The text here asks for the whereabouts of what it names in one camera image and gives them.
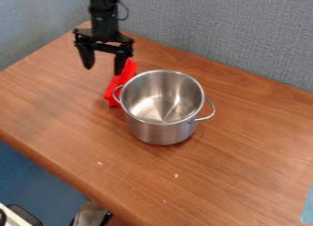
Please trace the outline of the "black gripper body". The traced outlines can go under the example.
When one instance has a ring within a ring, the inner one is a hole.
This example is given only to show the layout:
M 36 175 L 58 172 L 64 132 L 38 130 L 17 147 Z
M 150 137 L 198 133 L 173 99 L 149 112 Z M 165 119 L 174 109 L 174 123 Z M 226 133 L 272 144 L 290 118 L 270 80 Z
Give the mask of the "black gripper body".
M 92 12 L 92 26 L 75 28 L 75 46 L 90 46 L 94 51 L 104 51 L 116 55 L 122 50 L 134 56 L 134 40 L 119 31 L 118 11 Z

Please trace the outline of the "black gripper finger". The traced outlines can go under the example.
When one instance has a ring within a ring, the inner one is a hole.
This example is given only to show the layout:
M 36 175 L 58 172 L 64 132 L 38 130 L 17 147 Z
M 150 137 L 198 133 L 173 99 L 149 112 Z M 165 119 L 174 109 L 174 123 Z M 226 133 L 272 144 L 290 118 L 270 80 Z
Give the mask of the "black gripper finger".
M 83 66 L 87 70 L 90 70 L 95 63 L 94 49 L 87 45 L 78 44 L 78 52 Z
M 120 75 L 130 54 L 122 50 L 118 51 L 114 59 L 114 74 Z

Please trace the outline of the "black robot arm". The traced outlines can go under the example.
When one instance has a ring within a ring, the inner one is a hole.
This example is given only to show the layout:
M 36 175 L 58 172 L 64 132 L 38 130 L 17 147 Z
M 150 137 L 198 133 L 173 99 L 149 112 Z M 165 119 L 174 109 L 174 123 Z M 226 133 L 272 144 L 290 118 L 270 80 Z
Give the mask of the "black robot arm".
M 90 0 L 92 27 L 74 29 L 75 47 L 84 68 L 92 68 L 95 51 L 102 51 L 115 55 L 115 75 L 120 75 L 126 60 L 134 56 L 135 43 L 134 39 L 119 31 L 119 22 L 128 18 L 119 18 L 119 5 L 123 5 L 120 0 Z

